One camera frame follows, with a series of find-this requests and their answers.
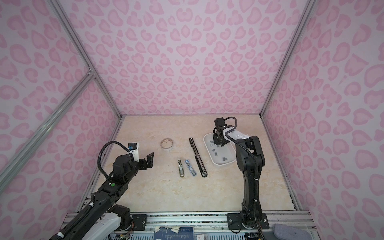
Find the black stapler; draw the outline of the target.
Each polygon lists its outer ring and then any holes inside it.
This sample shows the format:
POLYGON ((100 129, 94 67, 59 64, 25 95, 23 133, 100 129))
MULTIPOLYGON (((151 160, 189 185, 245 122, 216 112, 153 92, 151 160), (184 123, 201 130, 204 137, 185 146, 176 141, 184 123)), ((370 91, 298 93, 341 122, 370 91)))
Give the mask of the black stapler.
POLYGON ((197 162, 197 164, 198 164, 198 167, 199 167, 201 176, 202 176, 203 178, 206 178, 206 177, 208 176, 208 172, 207 172, 207 170, 206 170, 206 168, 205 168, 205 166, 204 166, 203 160, 202 160, 202 158, 201 158, 201 156, 200 156, 200 153, 199 153, 199 151, 198 151, 198 149, 197 149, 197 146, 196 146, 196 144, 195 144, 195 141, 194 141, 193 138, 189 138, 189 142, 190 142, 190 145, 191 145, 191 147, 192 147, 192 149, 193 149, 193 151, 194 151, 195 159, 196 159, 196 162, 197 162))

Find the beige staple box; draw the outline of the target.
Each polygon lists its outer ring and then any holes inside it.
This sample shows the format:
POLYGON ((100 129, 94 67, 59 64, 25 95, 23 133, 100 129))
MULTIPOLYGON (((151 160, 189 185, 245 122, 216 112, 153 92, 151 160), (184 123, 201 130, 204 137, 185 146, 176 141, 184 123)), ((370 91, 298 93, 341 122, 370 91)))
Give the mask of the beige staple box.
POLYGON ((183 178, 185 176, 185 173, 184 173, 184 167, 181 159, 178 159, 178 168, 179 168, 179 175, 181 178, 183 178))

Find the blue staple box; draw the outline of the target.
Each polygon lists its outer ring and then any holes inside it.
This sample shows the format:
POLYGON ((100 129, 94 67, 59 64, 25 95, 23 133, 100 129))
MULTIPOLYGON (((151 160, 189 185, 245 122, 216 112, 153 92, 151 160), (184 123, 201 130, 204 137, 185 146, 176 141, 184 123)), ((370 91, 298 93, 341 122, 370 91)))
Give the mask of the blue staple box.
POLYGON ((194 168, 192 167, 191 163, 189 160, 185 160, 185 164, 187 166, 187 168, 189 169, 190 173, 192 174, 193 177, 196 177, 197 176, 197 173, 196 171, 194 170, 194 168))

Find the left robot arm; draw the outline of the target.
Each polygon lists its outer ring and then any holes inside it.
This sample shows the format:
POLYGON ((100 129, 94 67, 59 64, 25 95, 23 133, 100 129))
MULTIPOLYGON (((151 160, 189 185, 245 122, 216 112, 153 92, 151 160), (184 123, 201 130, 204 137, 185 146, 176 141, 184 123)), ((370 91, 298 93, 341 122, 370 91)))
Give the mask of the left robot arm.
POLYGON ((80 240, 113 207, 128 189, 129 182, 140 170, 153 167, 155 153, 146 159, 135 161, 132 153, 121 155, 113 163, 113 171, 98 191, 91 195, 91 202, 64 228, 54 234, 52 240, 80 240))

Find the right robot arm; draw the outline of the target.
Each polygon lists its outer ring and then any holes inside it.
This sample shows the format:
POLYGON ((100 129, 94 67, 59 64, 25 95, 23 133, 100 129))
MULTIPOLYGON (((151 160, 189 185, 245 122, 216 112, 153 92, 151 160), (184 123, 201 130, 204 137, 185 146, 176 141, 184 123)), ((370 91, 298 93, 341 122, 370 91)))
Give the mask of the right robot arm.
POLYGON ((237 166, 244 180, 244 197, 240 211, 242 227, 268 230, 269 221, 263 213, 260 200, 260 178, 266 160, 259 137, 237 134, 232 125, 216 126, 213 133, 215 143, 224 146, 232 142, 236 146, 237 166))

